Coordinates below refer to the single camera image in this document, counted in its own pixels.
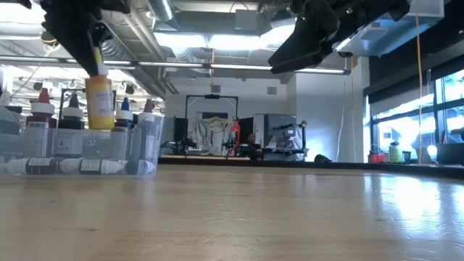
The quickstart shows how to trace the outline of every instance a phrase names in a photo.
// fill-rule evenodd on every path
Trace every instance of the glass wall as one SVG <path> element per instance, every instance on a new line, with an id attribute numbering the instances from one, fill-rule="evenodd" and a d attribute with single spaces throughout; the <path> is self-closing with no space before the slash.
<path id="1" fill-rule="evenodd" d="M 464 143 L 464 70 L 429 82 L 424 89 L 420 99 L 415 90 L 371 105 L 373 151 L 387 152 L 396 141 L 417 162 L 420 142 L 422 152 L 433 160 L 437 144 Z"/>

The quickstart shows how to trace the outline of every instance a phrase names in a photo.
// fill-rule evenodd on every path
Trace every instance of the white bottle cap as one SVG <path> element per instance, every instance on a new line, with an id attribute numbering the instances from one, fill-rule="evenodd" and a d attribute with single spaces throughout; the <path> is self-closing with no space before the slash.
<path id="1" fill-rule="evenodd" d="M 30 111 L 32 113 L 40 112 L 40 113 L 46 113 L 46 114 L 53 115 L 55 114 L 55 106 L 53 106 L 52 104 L 46 104 L 43 102 L 34 102 L 31 105 Z"/>
<path id="2" fill-rule="evenodd" d="M 63 109 L 63 117 L 78 117 L 82 119 L 83 113 L 79 108 L 66 107 Z"/>
<path id="3" fill-rule="evenodd" d="M 141 112 L 138 115 L 138 123 L 141 123 L 142 121 L 151 121 L 154 122 L 154 115 L 151 112 Z"/>
<path id="4" fill-rule="evenodd" d="M 26 164 L 28 163 L 29 158 L 24 159 L 12 159 L 7 163 L 7 170 L 9 174 L 17 175 L 26 175 Z"/>
<path id="5" fill-rule="evenodd" d="M 103 159 L 101 162 L 100 170 L 102 175 L 116 174 L 122 169 L 123 166 L 119 165 L 117 162 L 113 162 L 107 159 Z"/>
<path id="6" fill-rule="evenodd" d="M 125 110 L 118 110 L 116 112 L 116 119 L 117 120 L 133 120 L 133 113 L 130 111 Z"/>
<path id="7" fill-rule="evenodd" d="M 78 174 L 81 160 L 82 159 L 64 159 L 59 163 L 58 169 L 64 174 Z"/>

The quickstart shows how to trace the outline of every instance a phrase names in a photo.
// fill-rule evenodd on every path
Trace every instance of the blue bottle cap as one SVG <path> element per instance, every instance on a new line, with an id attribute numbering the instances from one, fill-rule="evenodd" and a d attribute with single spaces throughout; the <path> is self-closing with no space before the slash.
<path id="1" fill-rule="evenodd" d="M 124 98 L 123 104 L 121 104 L 121 109 L 116 112 L 116 120 L 133 120 L 133 113 L 129 107 L 129 99 Z"/>
<path id="2" fill-rule="evenodd" d="M 124 98 L 123 104 L 121 104 L 121 110 L 128 111 L 129 110 L 129 99 L 128 97 Z"/>

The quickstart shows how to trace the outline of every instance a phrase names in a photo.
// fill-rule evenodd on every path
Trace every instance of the table surface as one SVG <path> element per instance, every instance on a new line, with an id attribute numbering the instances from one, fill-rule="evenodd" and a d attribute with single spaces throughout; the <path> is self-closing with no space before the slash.
<path id="1" fill-rule="evenodd" d="M 0 260 L 464 260 L 464 183 L 160 165 L 156 178 L 0 177 Z"/>

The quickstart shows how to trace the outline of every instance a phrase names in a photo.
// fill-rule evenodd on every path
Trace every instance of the ceiling light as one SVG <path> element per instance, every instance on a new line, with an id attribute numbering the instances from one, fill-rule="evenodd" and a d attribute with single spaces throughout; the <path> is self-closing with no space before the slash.
<path id="1" fill-rule="evenodd" d="M 213 69 L 235 69 L 235 70 L 270 70 L 271 66 L 255 65 L 211 65 Z"/>
<path id="2" fill-rule="evenodd" d="M 120 82 L 132 82 L 135 83 L 136 79 L 127 73 L 123 72 L 122 70 L 108 70 L 108 78 L 113 81 L 120 81 Z"/>
<path id="3" fill-rule="evenodd" d="M 170 48 L 206 47 L 207 43 L 203 35 L 190 33 L 154 33 L 161 46 Z"/>
<path id="4" fill-rule="evenodd" d="M 345 41 L 342 41 L 337 47 L 335 47 L 335 50 L 340 51 L 345 47 L 349 42 L 351 41 L 351 38 L 345 39 Z"/>
<path id="5" fill-rule="evenodd" d="M 210 47 L 217 50 L 238 51 L 261 49 L 258 36 L 214 35 Z"/>
<path id="6" fill-rule="evenodd" d="M 131 65 L 129 61 L 103 61 L 106 65 Z"/>
<path id="7" fill-rule="evenodd" d="M 293 33 L 295 25 L 284 25 L 270 30 L 260 37 L 263 46 L 281 45 Z"/>
<path id="8" fill-rule="evenodd" d="M 344 74 L 345 70 L 337 69 L 324 69 L 324 68 L 306 68 L 301 70 L 296 70 L 296 73 L 327 73 L 327 74 Z"/>
<path id="9" fill-rule="evenodd" d="M 20 56 L 7 56 L 1 55 L 0 61 L 11 61 L 11 62 L 59 62 L 56 58 L 48 57 L 20 57 Z"/>
<path id="10" fill-rule="evenodd" d="M 173 68 L 203 68 L 203 64 L 185 62 L 139 62 L 140 66 L 159 66 Z"/>
<path id="11" fill-rule="evenodd" d="M 41 6 L 34 2 L 31 9 L 20 4 L 0 4 L 0 22 L 40 25 L 44 21 L 45 14 Z"/>

